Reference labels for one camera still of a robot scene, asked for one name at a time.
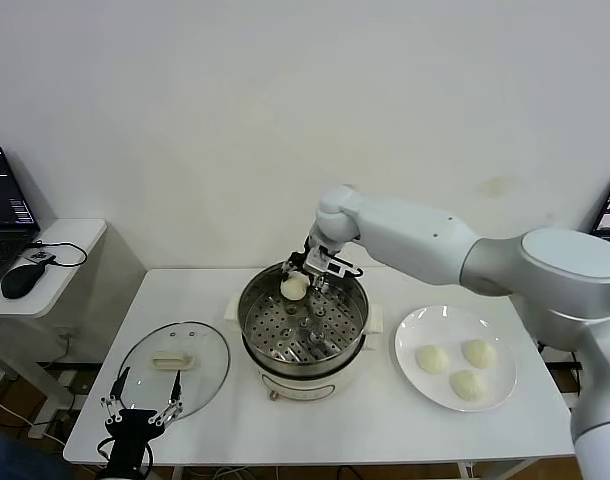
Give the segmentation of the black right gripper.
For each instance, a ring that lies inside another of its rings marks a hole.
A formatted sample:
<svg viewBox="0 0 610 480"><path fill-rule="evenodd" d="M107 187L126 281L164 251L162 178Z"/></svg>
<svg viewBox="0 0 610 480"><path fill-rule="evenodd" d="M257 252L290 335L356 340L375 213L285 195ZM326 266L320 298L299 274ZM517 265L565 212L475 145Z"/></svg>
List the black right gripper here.
<svg viewBox="0 0 610 480"><path fill-rule="evenodd" d="M306 239L306 253L292 252L283 262L283 275L292 272L306 275L304 263L308 266L327 266L330 259L338 252L338 243L330 240L320 232L310 232ZM313 287L321 292L327 289L327 275L315 273Z"/></svg>

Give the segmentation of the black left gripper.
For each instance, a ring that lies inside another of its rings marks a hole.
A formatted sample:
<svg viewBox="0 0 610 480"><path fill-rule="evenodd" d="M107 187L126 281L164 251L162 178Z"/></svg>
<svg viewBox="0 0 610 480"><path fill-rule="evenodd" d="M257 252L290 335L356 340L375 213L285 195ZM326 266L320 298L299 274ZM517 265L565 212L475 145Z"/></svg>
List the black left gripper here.
<svg viewBox="0 0 610 480"><path fill-rule="evenodd" d="M105 479L145 479L153 467L149 442L161 435L161 426L175 421L183 411L181 371L175 375L168 404L156 412L123 409L121 395L130 367L125 367L113 382L109 394L100 398L106 410L105 428L112 447L104 468Z"/></svg>

